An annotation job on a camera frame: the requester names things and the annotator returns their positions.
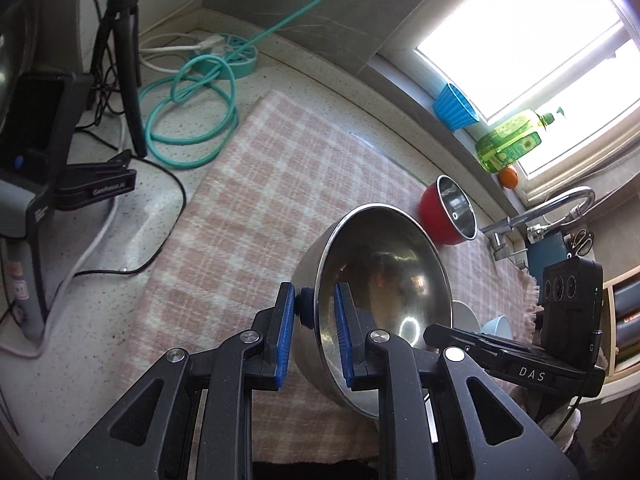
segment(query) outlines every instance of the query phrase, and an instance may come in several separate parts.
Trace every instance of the faucet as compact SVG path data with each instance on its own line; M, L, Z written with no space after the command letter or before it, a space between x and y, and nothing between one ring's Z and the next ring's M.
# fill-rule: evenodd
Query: faucet
M551 213L559 207L579 198L584 198L585 200L579 205L573 207L563 218L552 222L551 224L536 224L534 226L527 227L527 238L529 239L529 242L533 244L542 240L549 231L559 227L569 226L582 218L596 202L596 193L594 190L588 186L574 187L573 189L565 191L564 193L561 193L514 218L507 216L507 218L498 220L497 222L481 229L491 242L491 247L494 250L494 259L498 261L511 256L511 251L507 246L504 235L511 232L514 227L526 224L527 222L535 220L547 213Z

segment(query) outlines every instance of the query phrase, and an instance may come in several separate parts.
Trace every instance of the orange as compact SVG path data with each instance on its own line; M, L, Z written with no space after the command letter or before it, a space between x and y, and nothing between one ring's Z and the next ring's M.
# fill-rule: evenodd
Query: orange
M498 171L498 180L507 189L514 189L518 185L518 172L511 166Z

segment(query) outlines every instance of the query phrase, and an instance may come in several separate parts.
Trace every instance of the pink plaid fabric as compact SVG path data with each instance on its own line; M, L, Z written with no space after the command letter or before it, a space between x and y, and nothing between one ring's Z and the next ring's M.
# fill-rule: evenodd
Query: pink plaid fabric
M180 218L136 311L119 394L167 349L197 352L273 306L305 250L335 220L383 202L415 216L424 184L356 137L276 91L247 117ZM532 277L494 262L478 237L441 248L455 299L481 322L509 316L529 340ZM372 421L336 406L289 362L277 393L254 392L254 460L336 462L378 454Z

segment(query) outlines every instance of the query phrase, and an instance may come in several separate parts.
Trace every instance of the speckled countertop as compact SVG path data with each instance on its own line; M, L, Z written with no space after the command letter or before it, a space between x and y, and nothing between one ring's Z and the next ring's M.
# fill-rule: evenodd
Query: speckled countertop
M301 58L308 56L300 51ZM316 66L319 62L328 65L313 59ZM157 75L143 72L143 77L150 81ZM362 85L351 79L353 88ZM345 76L340 84L348 88L349 80ZM327 86L265 54L260 56L256 71L238 81L241 117L247 115L256 100L274 88L372 144L425 183L443 173L372 115ZM143 113L162 92L155 92L144 103ZM382 97L379 99L381 106L388 106ZM222 116L223 110L221 102L214 100L210 93L202 92L187 105L168 113L157 131L161 134L202 132ZM116 143L118 129L118 120L105 118L97 132ZM167 153L184 160L190 156L199 158L206 149L207 145L202 144L170 148ZM69 162L106 160L112 155L113 152L93 139L76 135ZM139 162L132 162L132 166L138 170L136 190L122 198L113 226L86 268L133 268L143 263L162 243L175 221L180 207L180 192L175 183ZM189 197L206 171L207 168L200 168L179 172ZM42 233L49 291L100 229L107 209L106 203L100 203L77 212L56 213L52 225ZM477 206L476 211L480 225L489 223L487 215ZM12 437L41 475L51 475L66 453L114 402L118 366L127 358L123 343L150 272L131 278L76 278L68 289L60 321L42 357L25 360L0 352L0 386L19 431L19 435L12 434ZM4 311L4 300L0 299L0 303ZM23 344L10 320L0 328L0 339L5 343Z

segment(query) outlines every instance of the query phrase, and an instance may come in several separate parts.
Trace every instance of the triangular cutout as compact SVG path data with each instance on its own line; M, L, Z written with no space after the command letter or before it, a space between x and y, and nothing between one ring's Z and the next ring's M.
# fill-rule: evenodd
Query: triangular cutout
M111 427L109 435L134 446L142 446L149 433L163 386L162 379L153 380Z
M481 381L469 377L466 386L469 388L487 444L496 446L522 434L524 428Z

